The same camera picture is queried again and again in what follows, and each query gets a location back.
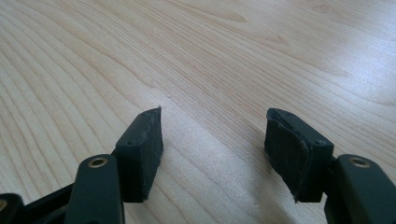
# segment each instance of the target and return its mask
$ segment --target tabletop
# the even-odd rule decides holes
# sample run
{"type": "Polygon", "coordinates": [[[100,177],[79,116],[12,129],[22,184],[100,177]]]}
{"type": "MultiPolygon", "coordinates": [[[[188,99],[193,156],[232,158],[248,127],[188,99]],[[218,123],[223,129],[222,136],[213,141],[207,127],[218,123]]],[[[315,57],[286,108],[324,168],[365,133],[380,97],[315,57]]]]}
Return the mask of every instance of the tabletop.
{"type": "Polygon", "coordinates": [[[264,153],[266,111],[396,183],[396,2],[0,2],[0,190],[32,202],[162,107],[163,157],[127,223],[326,223],[264,153]]]}

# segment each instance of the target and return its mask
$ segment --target black plastic arm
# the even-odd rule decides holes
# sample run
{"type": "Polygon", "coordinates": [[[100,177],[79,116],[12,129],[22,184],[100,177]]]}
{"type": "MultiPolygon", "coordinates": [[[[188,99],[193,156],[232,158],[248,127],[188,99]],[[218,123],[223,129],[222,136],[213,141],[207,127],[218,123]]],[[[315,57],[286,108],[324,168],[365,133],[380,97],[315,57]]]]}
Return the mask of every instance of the black plastic arm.
{"type": "Polygon", "coordinates": [[[329,223],[396,223],[396,188],[373,161],[332,156],[333,144],[290,112],[267,112],[265,151],[296,202],[328,196],[329,223]]]}

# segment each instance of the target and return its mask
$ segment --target wood grain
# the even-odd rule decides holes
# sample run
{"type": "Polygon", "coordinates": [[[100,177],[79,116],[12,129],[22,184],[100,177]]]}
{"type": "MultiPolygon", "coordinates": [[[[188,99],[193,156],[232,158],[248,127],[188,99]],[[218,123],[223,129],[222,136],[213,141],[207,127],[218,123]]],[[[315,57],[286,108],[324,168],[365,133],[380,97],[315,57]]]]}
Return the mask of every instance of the wood grain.
{"type": "Polygon", "coordinates": [[[396,2],[0,2],[0,192],[74,181],[143,110],[164,154],[128,223],[325,223],[263,153],[289,110],[396,183],[396,2]]]}

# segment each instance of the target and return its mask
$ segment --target black rubber pad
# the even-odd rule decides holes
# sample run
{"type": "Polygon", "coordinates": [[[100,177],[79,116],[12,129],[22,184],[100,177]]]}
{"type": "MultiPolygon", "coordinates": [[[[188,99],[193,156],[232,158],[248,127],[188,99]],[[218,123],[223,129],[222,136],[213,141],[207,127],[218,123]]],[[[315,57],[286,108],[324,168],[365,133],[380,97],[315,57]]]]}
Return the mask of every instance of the black rubber pad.
{"type": "Polygon", "coordinates": [[[332,142],[287,111],[270,108],[267,119],[265,152],[272,167],[296,202],[320,202],[332,142]]]}
{"type": "Polygon", "coordinates": [[[111,154],[119,166],[122,199],[126,203],[145,201],[163,154],[161,108],[139,114],[111,154]]]}

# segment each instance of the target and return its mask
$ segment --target clamp jaw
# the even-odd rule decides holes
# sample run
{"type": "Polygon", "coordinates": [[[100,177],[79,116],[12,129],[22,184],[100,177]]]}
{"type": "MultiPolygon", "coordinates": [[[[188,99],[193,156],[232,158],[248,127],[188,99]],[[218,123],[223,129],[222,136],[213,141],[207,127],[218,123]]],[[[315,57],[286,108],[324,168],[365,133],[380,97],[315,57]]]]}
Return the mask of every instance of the clamp jaw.
{"type": "Polygon", "coordinates": [[[149,197],[162,154],[159,107],[139,114],[111,155],[83,161],[74,184],[27,205],[18,194],[0,194],[0,223],[124,223],[123,203],[149,197]]]}
{"type": "Polygon", "coordinates": [[[318,203],[327,194],[328,223],[396,223],[396,188],[373,161],[335,158],[333,143],[290,112],[267,112],[265,152],[295,202],[318,203]]]}

